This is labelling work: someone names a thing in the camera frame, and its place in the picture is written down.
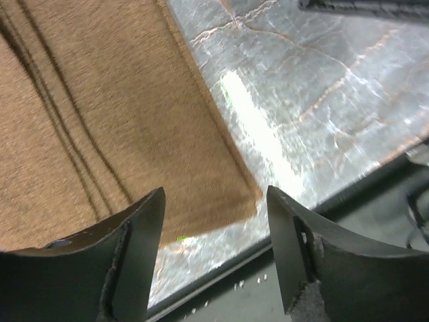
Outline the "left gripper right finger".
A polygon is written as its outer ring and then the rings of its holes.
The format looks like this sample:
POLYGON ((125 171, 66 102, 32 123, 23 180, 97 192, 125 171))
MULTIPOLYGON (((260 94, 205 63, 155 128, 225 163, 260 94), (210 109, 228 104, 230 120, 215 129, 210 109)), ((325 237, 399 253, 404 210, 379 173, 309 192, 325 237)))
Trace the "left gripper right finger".
POLYGON ((427 321, 428 253, 352 232, 267 190, 284 311, 293 321, 427 321))

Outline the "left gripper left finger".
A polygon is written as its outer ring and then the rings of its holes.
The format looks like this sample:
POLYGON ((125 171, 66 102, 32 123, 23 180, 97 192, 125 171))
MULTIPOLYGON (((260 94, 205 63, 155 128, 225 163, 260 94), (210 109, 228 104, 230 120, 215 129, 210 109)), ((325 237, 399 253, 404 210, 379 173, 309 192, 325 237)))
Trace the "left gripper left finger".
POLYGON ((2 321, 144 321, 166 196, 43 248, 1 253, 2 321))

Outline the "brown cloth napkin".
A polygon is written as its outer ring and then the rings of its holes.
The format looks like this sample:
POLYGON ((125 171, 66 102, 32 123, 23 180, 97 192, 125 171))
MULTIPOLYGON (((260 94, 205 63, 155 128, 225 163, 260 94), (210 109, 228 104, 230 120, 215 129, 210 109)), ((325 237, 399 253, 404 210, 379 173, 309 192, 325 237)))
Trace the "brown cloth napkin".
POLYGON ((256 212, 165 1, 1 2, 1 249, 42 247, 162 187, 161 242, 256 212))

